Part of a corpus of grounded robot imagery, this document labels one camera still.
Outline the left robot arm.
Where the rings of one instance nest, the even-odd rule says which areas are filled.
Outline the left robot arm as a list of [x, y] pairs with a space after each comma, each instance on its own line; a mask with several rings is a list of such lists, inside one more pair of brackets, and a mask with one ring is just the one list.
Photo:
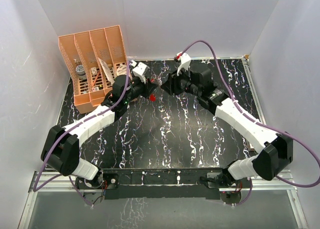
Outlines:
[[142, 81], [138, 76], [118, 76], [95, 110], [72, 124], [55, 125], [49, 130], [41, 160], [65, 177], [73, 175], [82, 178], [88, 187], [101, 187], [104, 171], [80, 157], [82, 144], [119, 120], [131, 101], [138, 97], [149, 98], [157, 87], [158, 84], [149, 78]]

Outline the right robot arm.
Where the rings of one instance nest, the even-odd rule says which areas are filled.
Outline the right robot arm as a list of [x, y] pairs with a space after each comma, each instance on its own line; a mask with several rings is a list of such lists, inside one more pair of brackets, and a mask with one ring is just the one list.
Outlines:
[[204, 109], [232, 126], [255, 149], [255, 156], [231, 162], [212, 182], [233, 188], [248, 177], [259, 176], [270, 181], [293, 161], [293, 140], [259, 126], [258, 119], [236, 107], [224, 89], [214, 86], [211, 70], [206, 65], [192, 64], [189, 72], [169, 73], [160, 87], [169, 95], [196, 96]]

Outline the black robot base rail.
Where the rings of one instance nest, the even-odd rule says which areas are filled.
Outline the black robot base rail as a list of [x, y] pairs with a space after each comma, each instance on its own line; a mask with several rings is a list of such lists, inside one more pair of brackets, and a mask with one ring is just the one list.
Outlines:
[[82, 178], [75, 180], [75, 186], [85, 192], [100, 192], [106, 200], [205, 198], [229, 204], [240, 202], [242, 192], [250, 188], [249, 180], [227, 185], [221, 176], [221, 168], [208, 167], [104, 169], [99, 186], [90, 187]]

